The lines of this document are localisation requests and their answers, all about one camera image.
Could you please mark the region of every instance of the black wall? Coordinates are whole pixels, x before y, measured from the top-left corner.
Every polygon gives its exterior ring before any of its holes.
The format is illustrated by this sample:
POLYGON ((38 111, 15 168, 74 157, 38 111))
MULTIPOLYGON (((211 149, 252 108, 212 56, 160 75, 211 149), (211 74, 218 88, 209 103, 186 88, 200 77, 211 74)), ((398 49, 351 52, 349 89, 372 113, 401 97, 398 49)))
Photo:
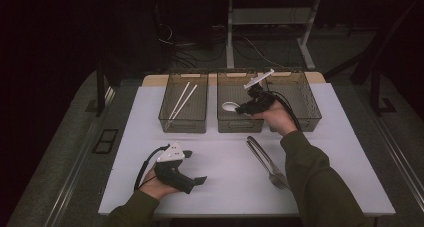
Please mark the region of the black wall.
POLYGON ((398 91, 424 120, 424 0, 416 0, 388 42, 377 69, 388 76, 398 91))
POLYGON ((1 0, 0 226, 94 71, 78 1, 1 0))

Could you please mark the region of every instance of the clear plastic bin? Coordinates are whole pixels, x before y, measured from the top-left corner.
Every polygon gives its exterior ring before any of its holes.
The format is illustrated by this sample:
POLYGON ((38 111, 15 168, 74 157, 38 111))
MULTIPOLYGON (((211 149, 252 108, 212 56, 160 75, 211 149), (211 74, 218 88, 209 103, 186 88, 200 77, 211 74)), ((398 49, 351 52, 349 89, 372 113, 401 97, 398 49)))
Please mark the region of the clear plastic bin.
POLYGON ((257 77, 256 69, 236 68, 219 69, 217 73, 217 117, 220 133, 258 133, 262 131, 263 120, 252 120, 244 114, 222 109, 225 102, 243 104, 251 100, 243 85, 257 77))
POLYGON ((207 70, 173 70, 169 74, 158 117, 163 131, 165 133, 206 133, 207 99, 207 70))
POLYGON ((286 97, 303 132, 314 131, 322 116, 305 73, 289 68, 272 69, 275 72, 265 79, 268 90, 286 97))

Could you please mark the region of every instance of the metal frame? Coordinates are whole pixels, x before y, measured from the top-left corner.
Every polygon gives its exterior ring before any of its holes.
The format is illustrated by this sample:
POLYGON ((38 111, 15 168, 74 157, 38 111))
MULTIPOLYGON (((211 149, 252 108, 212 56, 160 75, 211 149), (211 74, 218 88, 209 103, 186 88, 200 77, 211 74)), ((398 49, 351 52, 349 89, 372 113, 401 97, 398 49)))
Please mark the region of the metal frame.
POLYGON ((409 161, 403 154, 401 146, 396 142, 395 138, 390 133, 389 128, 387 127, 383 117, 381 116, 381 112, 376 113, 374 107, 367 105, 366 99, 368 95, 365 89, 362 88, 361 91, 358 90, 358 94, 362 96, 362 98, 360 99, 363 102, 363 105, 369 106, 368 108, 366 108, 366 110, 369 116, 372 117, 374 123, 378 127, 380 134, 384 138, 386 142, 387 151, 395 162, 399 172, 402 174, 405 183, 411 190, 411 193, 417 201, 417 204, 419 205, 420 209, 424 212, 424 183, 421 182, 421 179, 417 176, 409 161))
POLYGON ((76 188, 78 180, 81 177, 81 172, 83 171, 84 166, 87 162, 88 154, 92 150, 91 146, 93 145, 94 138, 100 132, 103 121, 107 116, 108 108, 112 103, 114 97, 115 91, 111 87, 108 88, 104 96, 101 96, 101 100, 104 101, 105 105, 102 108, 102 111, 98 113, 98 118, 96 118, 90 125, 90 128, 87 131, 87 135, 85 136, 84 141, 82 143, 81 150, 75 159, 75 162, 66 178, 65 183, 59 191, 59 195, 56 198, 56 202, 54 203, 49 213, 49 216, 47 217, 46 222, 44 223, 44 226, 60 225, 60 221, 63 215, 65 214, 66 208, 69 204, 69 201, 71 200, 73 191, 76 188))
POLYGON ((96 76, 97 76, 97 117, 99 117, 105 106, 105 75, 102 68, 103 62, 98 58, 96 63, 96 76))
MULTIPOLYGON (((319 3, 321 0, 314 0, 314 3, 311 8, 301 8, 309 9, 308 16, 305 21, 296 21, 295 24, 304 23, 305 32, 301 38, 297 39, 299 49, 302 53, 303 59, 305 61, 306 67, 308 70, 314 70, 315 64, 312 60, 311 54, 309 53, 308 47, 306 46, 309 35, 311 34, 312 27, 314 25, 315 17, 318 12, 319 3)), ((227 68, 234 68, 234 52, 233 52, 233 25, 234 24, 294 24, 293 21, 285 21, 284 17, 281 15, 282 12, 287 11, 287 8, 279 9, 233 9, 233 0, 228 1, 228 22, 227 22, 227 45, 226 45, 226 54, 227 54, 227 68), (262 13, 264 11, 269 11, 269 15, 264 18, 261 15, 252 15, 252 13, 262 13)))

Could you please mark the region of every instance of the hand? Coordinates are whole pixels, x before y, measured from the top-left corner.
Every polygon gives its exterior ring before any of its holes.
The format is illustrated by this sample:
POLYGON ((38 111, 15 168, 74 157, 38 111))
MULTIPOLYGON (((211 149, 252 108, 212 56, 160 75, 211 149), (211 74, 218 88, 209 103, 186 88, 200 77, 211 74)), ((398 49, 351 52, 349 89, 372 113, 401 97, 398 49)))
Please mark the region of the hand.
POLYGON ((179 192, 179 190, 175 189, 174 187, 171 187, 169 185, 166 185, 162 183, 158 178, 156 177, 155 173, 155 165, 149 170, 149 172, 144 177, 144 180, 139 188, 141 192, 144 192, 153 198, 157 200, 161 200, 163 197, 165 197, 168 194, 179 192))
POLYGON ((290 115, 278 101, 275 101, 268 110, 251 115, 251 118, 264 119, 271 128, 277 130, 282 136, 297 130, 290 115))

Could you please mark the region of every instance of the white tabletop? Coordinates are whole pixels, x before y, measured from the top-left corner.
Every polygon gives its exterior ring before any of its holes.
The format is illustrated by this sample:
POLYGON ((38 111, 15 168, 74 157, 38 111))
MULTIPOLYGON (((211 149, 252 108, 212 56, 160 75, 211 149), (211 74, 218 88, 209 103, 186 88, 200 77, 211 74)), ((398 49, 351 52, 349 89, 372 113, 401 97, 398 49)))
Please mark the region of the white tabletop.
MULTIPOLYGON (((344 179, 367 216, 394 214, 331 84, 311 84, 311 89, 322 119, 314 132, 305 133, 306 137, 329 156, 331 166, 344 179)), ((191 158, 179 167, 180 172, 190 178, 208 178, 189 195, 176 193, 165 197, 155 211, 156 217, 298 215, 292 193, 270 183, 267 172, 245 144, 246 137, 253 136, 284 172, 285 153, 278 134, 270 132, 266 124, 262 133, 218 133, 216 86, 209 87, 205 134, 164 133, 158 120, 164 92, 165 87, 160 86, 139 88, 100 214, 108 214, 126 203, 141 165, 153 150, 179 141, 183 150, 193 151, 191 158)))

